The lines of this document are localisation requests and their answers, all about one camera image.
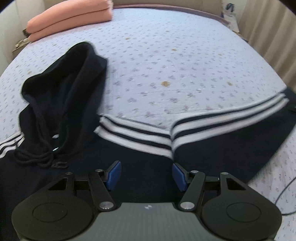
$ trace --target bed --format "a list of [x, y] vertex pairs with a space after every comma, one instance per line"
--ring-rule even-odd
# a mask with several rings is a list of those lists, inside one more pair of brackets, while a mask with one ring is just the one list
[[[23, 82], [78, 42], [109, 61], [99, 112], [169, 129], [183, 112], [226, 109], [263, 100], [286, 86], [268, 63], [221, 22], [185, 12], [114, 9], [114, 20], [57, 33], [29, 44], [0, 77], [0, 141], [19, 130], [27, 103]], [[275, 202], [296, 176], [296, 131], [249, 183]], [[296, 209], [292, 184], [278, 202]], [[296, 215], [283, 217], [277, 241], [296, 239]]]

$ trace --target curtain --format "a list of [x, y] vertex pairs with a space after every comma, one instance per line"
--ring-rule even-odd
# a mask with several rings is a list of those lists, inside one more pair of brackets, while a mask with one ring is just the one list
[[240, 34], [296, 91], [296, 16], [279, 0], [248, 0]]

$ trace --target white floral bed sheet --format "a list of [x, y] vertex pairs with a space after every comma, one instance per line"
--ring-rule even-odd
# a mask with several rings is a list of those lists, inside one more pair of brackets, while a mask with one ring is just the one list
[[[183, 112], [226, 109], [266, 99], [285, 84], [266, 61], [220, 22], [183, 12], [114, 9], [114, 20], [71, 29], [29, 44], [0, 77], [0, 141], [19, 130], [27, 105], [23, 82], [78, 42], [109, 60], [100, 112], [170, 128]], [[275, 201], [296, 176], [296, 131], [249, 184]], [[296, 183], [280, 199], [296, 209]], [[296, 215], [283, 218], [277, 241], [296, 239]]]

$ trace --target orange blanket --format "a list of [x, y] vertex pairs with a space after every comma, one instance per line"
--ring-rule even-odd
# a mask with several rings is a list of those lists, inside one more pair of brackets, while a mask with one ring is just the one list
[[48, 35], [58, 33], [67, 29], [92, 24], [92, 23], [101, 23], [106, 21], [111, 21], [113, 17], [112, 13], [112, 5], [105, 10], [96, 11], [96, 12], [90, 12], [81, 14], [78, 16], [74, 16], [65, 20], [62, 20], [60, 22], [54, 23], [36, 33], [33, 33], [29, 36], [29, 40], [31, 42], [34, 42], [36, 40], [39, 40], [43, 37], [46, 37]]
[[110, 8], [111, 0], [67, 0], [33, 17], [27, 24], [28, 33], [36, 33], [54, 23], [90, 12]]

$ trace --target silver bolt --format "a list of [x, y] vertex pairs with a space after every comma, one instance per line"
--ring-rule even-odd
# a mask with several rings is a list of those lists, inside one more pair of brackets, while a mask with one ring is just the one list
[[113, 204], [113, 202], [108, 202], [108, 201], [106, 201], [106, 202], [101, 202], [100, 203], [100, 208], [101, 209], [110, 209], [110, 208], [113, 208], [114, 207], [114, 204]]
[[193, 209], [195, 207], [195, 205], [192, 202], [182, 202], [180, 204], [180, 207], [185, 209], [185, 210], [189, 210], [189, 209]]

